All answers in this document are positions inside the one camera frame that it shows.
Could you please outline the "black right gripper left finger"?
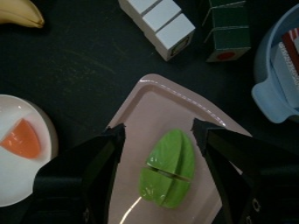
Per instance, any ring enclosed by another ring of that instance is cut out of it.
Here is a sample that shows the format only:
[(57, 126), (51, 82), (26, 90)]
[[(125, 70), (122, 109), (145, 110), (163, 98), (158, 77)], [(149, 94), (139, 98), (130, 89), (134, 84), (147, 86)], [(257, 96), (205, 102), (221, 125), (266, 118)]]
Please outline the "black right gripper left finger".
[(22, 224), (109, 224), (109, 206), (126, 142), (119, 124), (59, 155), (39, 171)]

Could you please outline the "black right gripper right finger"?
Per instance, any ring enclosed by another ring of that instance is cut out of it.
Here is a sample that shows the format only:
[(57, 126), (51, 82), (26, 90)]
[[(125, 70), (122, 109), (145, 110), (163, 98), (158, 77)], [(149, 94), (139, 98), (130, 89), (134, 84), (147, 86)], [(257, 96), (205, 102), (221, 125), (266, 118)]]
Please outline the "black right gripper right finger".
[(197, 119), (191, 128), (229, 224), (299, 224), (299, 156)]

